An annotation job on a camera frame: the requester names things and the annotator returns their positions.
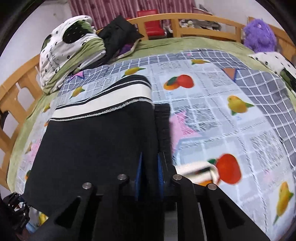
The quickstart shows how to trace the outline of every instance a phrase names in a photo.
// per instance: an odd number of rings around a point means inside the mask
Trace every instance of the purple plush toy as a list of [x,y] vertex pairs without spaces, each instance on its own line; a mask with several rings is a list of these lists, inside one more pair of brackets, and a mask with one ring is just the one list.
[[276,37],[271,28],[261,19],[254,19],[244,27],[246,38],[244,46],[257,52],[273,52],[276,48]]

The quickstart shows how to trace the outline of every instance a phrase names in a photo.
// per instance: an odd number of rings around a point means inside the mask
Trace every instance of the pink star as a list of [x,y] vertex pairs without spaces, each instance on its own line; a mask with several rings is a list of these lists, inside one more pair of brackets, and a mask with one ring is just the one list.
[[179,140],[184,138],[202,136],[197,131],[191,129],[185,124],[185,113],[186,111],[182,111],[170,117],[172,151],[175,151],[175,148],[179,143]]
[[72,75],[71,78],[67,81],[67,83],[69,83],[70,80],[73,79],[75,76],[80,77],[81,79],[84,79],[83,71],[80,71],[77,74]]

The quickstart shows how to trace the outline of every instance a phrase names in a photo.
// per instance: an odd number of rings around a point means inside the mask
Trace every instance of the curtain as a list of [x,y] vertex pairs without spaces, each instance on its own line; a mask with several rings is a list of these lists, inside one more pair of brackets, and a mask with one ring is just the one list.
[[194,0],[68,0],[73,16],[89,15],[101,29],[118,15],[136,18],[137,11],[157,9],[158,13],[192,12]]

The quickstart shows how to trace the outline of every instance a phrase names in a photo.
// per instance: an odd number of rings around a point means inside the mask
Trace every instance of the red chair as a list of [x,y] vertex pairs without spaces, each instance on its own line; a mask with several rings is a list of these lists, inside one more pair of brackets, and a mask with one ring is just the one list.
[[[138,17],[153,15],[153,14],[158,14],[156,9],[137,11]],[[151,37],[151,36],[164,36],[165,35],[165,31],[162,29],[159,20],[145,22],[145,29],[146,29],[146,33],[147,33],[148,37]]]

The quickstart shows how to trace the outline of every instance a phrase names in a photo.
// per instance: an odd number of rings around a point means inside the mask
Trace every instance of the metal screw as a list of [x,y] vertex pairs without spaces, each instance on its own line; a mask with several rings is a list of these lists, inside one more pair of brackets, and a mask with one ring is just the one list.
[[217,186],[214,183],[210,183],[207,187],[210,190],[216,190],[217,189]]
[[179,181],[182,179],[182,176],[180,174],[175,174],[173,175],[173,179],[175,179],[176,181]]
[[125,179],[127,179],[128,177],[127,177],[127,175],[125,175],[125,174],[119,174],[118,176],[117,176],[117,179],[118,180],[125,180]]
[[82,185],[82,187],[84,188],[84,189],[90,189],[91,188],[91,183],[84,183],[83,185]]

